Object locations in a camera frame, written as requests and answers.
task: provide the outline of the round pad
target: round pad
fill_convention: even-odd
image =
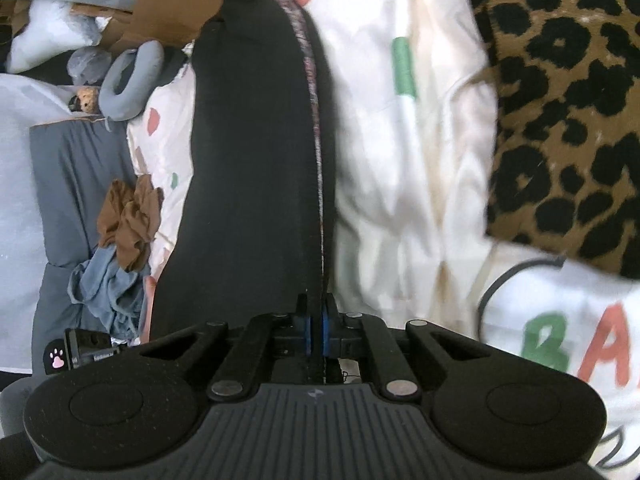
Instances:
[[[587,459],[606,424],[602,400],[582,381],[534,363],[491,359],[450,370],[431,418],[466,455],[517,470]]]
[[[145,364],[111,357],[37,388],[24,427],[40,459],[117,469],[178,445],[196,421],[194,393],[162,363]]]
[[[122,74],[131,63],[133,72],[124,90],[116,93]],[[105,117],[114,121],[129,121],[145,109],[156,88],[164,63],[164,49],[159,41],[147,41],[139,49],[126,50],[113,62],[104,77],[98,105]]]

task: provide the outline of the brown fabric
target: brown fabric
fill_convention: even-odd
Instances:
[[[499,117],[488,234],[640,278],[640,0],[471,0]]]
[[[149,259],[149,244],[160,227],[161,189],[154,189],[151,175],[138,178],[132,190],[114,180],[98,216],[100,247],[116,244],[121,268],[142,270]]]

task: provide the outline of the crumpled clothes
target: crumpled clothes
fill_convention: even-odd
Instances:
[[[94,256],[71,273],[67,292],[73,304],[84,304],[109,335],[121,340],[138,337],[145,325],[146,297],[142,271],[127,272],[116,259],[116,245],[97,248]]]
[[[123,270],[142,270],[149,259],[149,244],[160,227],[162,190],[154,189],[151,175],[138,178],[136,189],[114,180],[98,215],[98,246],[116,245],[116,259]]]

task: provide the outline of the blue cloth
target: blue cloth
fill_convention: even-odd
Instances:
[[[116,245],[98,247],[94,256],[71,273],[67,292],[72,303],[84,304],[111,337],[131,340],[140,335],[146,316],[144,277],[123,270],[116,259]]]

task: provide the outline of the green letter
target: green letter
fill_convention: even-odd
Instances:
[[[546,327],[551,329],[551,334],[541,342],[540,335]],[[565,335],[566,319],[562,314],[540,314],[525,325],[520,355],[529,361],[566,373],[569,369],[569,355],[560,348]]]

